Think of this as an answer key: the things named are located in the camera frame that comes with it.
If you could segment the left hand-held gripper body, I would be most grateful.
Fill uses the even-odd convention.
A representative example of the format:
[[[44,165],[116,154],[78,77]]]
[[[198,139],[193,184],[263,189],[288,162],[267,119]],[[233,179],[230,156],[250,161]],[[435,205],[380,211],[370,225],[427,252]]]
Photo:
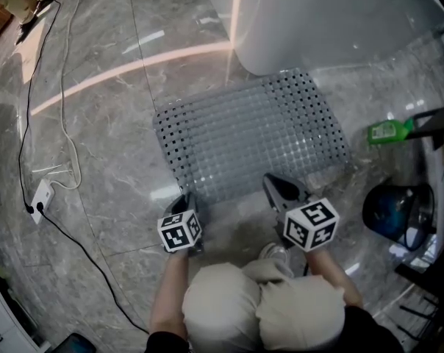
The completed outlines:
[[[198,212],[186,210],[176,215],[165,215],[157,222],[157,231],[167,253],[187,250],[189,256],[204,253],[204,222]]]

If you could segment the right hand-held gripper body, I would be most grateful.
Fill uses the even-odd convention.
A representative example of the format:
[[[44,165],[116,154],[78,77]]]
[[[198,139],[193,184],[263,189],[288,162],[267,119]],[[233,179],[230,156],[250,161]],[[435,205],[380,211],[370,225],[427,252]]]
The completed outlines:
[[[333,240],[339,222],[336,209],[322,198],[282,213],[278,234],[286,249],[295,246],[310,252]]]

